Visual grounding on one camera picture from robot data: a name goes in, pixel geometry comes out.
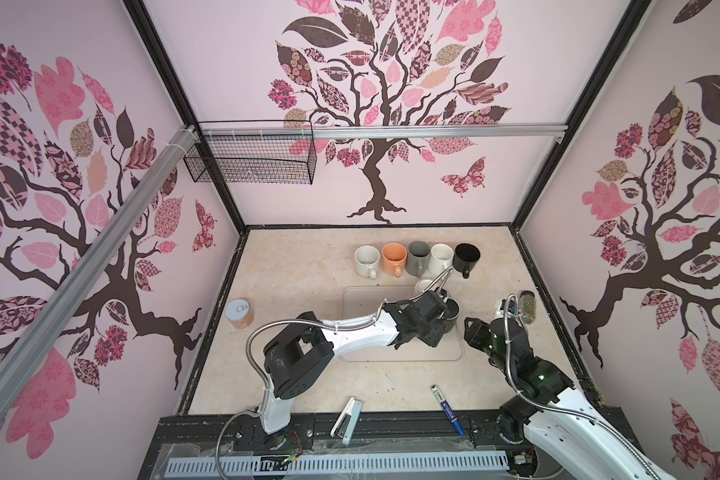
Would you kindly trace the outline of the grey mug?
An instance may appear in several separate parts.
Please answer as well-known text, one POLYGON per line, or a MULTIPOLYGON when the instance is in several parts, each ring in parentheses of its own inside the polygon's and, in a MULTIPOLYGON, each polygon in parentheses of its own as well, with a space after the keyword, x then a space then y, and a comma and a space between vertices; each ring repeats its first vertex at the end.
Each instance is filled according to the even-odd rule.
POLYGON ((427 272, 430 254, 431 247, 428 243, 420 240, 412 241, 407 249, 407 273, 421 278, 427 272))

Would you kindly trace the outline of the peach orange mug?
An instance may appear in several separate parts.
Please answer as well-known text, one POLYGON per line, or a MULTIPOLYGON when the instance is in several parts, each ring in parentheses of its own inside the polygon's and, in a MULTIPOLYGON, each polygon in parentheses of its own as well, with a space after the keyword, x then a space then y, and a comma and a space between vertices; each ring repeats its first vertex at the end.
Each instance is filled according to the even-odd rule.
POLYGON ((382 269, 395 278, 400 278, 406 267, 407 248, 400 243, 386 244, 381 250, 382 269))

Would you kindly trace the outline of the black mug white base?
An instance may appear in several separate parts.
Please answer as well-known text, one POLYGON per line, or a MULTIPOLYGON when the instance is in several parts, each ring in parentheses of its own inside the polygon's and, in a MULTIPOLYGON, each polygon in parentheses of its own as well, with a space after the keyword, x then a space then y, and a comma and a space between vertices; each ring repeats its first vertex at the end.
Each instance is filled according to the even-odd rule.
POLYGON ((460 243, 454 249, 452 266, 462 275, 463 279, 468 279, 480 258, 481 252, 475 245, 460 243))

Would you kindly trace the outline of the cream mug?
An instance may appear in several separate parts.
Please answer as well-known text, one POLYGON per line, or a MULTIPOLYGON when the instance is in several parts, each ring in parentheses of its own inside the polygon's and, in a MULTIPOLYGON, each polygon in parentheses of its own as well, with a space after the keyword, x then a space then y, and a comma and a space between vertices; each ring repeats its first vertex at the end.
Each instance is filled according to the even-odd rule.
POLYGON ((375 280, 379 274, 380 260, 381 254, 376 247, 360 246, 354 252, 355 271, 363 278, 375 280))

